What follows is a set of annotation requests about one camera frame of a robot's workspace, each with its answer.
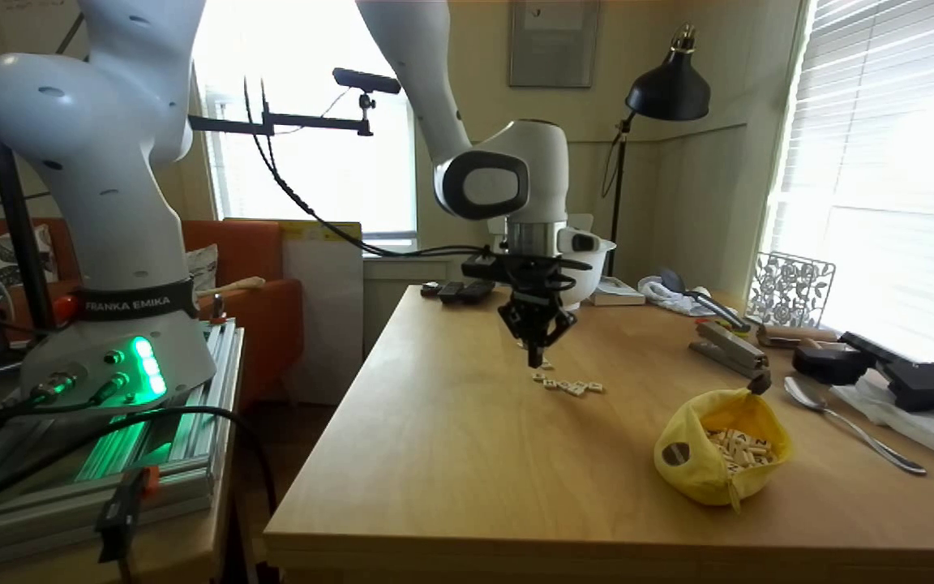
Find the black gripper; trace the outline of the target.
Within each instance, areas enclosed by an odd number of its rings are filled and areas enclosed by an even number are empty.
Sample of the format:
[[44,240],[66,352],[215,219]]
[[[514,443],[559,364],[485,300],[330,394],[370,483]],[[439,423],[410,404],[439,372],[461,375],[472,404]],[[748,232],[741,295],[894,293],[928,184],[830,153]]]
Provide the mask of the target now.
[[575,314],[560,295],[575,284],[576,260],[566,257],[517,257],[472,253],[463,264],[471,280],[502,281],[509,300],[500,309],[504,326],[523,338],[527,370],[546,364],[542,338],[560,338]]

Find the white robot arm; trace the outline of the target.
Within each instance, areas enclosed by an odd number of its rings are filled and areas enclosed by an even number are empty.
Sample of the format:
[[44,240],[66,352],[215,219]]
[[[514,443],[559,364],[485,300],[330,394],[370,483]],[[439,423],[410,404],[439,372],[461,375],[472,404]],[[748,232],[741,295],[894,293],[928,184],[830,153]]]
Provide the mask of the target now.
[[463,219],[502,219],[504,246],[472,253],[471,280],[502,281],[500,309],[527,366],[575,325],[564,293],[580,260],[566,225],[566,134],[550,119],[514,117],[471,140],[446,74],[446,0],[353,0],[377,48],[407,95],[432,155],[434,200]]

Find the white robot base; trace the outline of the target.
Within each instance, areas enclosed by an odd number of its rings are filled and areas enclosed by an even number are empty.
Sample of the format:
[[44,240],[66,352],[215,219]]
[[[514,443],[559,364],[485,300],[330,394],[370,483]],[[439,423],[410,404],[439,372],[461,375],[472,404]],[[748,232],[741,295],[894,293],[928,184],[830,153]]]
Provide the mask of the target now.
[[76,322],[23,380],[75,375],[68,402],[177,400],[209,380],[182,219],[156,167],[190,146],[187,81],[205,0],[76,0],[88,55],[0,55],[0,140],[49,184],[80,269]]

